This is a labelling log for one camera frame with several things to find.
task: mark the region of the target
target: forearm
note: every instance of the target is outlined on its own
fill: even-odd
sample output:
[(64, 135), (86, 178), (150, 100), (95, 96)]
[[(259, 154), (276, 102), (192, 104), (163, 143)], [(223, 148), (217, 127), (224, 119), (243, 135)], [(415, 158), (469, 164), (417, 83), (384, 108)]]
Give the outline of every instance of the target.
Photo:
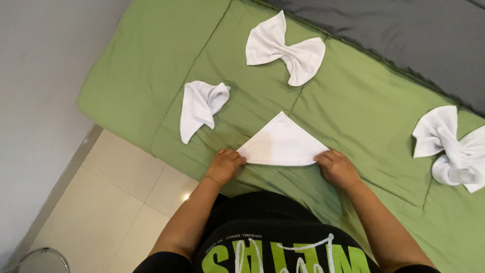
[(211, 178), (199, 185), (175, 212), (155, 242), (151, 254), (168, 251), (192, 258), (221, 186)]
[(391, 273), (410, 264), (434, 267), (418, 243), (367, 185), (355, 183), (347, 190), (347, 196), (383, 272)]

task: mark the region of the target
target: green mattress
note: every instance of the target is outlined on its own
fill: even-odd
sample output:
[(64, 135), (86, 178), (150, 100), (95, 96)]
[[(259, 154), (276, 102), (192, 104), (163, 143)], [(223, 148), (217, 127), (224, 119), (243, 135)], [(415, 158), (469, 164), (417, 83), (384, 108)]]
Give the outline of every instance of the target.
[[(470, 194), (430, 173), (437, 156), (412, 157), (411, 136), (431, 109), (457, 105), (458, 139), (485, 119), (453, 100), (305, 23), (287, 17), (286, 44), (326, 44), (322, 66), (288, 85), (282, 60), (247, 66), (252, 28), (277, 11), (251, 0), (134, 0), (86, 76), (77, 104), (95, 123), (200, 179), (215, 152), (237, 149), (280, 111), (327, 147), (345, 153), (360, 176), (444, 273), (483, 272), (485, 189)], [(230, 98), (188, 145), (179, 124), (184, 84), (231, 86)], [(246, 165), (222, 193), (287, 195), (324, 223), (341, 227), (370, 254), (355, 211), (317, 166)]]

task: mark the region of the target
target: gray blanket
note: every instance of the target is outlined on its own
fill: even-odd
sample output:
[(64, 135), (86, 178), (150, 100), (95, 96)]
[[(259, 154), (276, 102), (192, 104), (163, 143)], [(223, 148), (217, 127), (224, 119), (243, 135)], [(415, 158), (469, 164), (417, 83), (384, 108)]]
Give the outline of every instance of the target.
[(485, 0), (264, 0), (485, 116)]

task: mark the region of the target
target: beige floor tile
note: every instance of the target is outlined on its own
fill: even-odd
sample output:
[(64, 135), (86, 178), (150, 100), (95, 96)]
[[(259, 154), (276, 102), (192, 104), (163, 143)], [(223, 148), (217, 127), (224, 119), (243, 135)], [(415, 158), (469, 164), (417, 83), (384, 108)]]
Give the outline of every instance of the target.
[(143, 205), (107, 273), (131, 273), (146, 258), (170, 217)]
[(165, 163), (104, 130), (82, 166), (145, 201)]
[(146, 203), (172, 217), (197, 184), (194, 179), (167, 165)]
[(143, 202), (81, 167), (31, 249), (52, 247), (74, 273), (104, 273)]

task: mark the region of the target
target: folded towel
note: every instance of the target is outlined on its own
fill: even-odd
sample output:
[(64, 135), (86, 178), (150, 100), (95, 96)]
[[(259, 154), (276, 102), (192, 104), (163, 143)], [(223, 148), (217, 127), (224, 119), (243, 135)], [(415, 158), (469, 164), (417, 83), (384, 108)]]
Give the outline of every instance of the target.
[(325, 44), (317, 37), (286, 46), (285, 32), (283, 11), (253, 28), (246, 44), (246, 64), (261, 65), (281, 58), (290, 73), (288, 84), (300, 86), (317, 73), (325, 55)]
[(180, 136), (182, 142), (189, 143), (193, 134), (205, 123), (214, 129), (213, 115), (221, 110), (229, 99), (231, 87), (223, 83), (210, 85), (195, 81), (185, 84), (180, 115)]
[(306, 166), (328, 148), (280, 112), (237, 151), (248, 163)]
[(465, 184), (469, 192), (485, 186), (485, 126), (456, 139), (458, 115), (456, 106), (435, 108), (421, 117), (414, 128), (414, 157), (430, 156), (445, 151), (433, 164), (436, 181), (456, 186)]

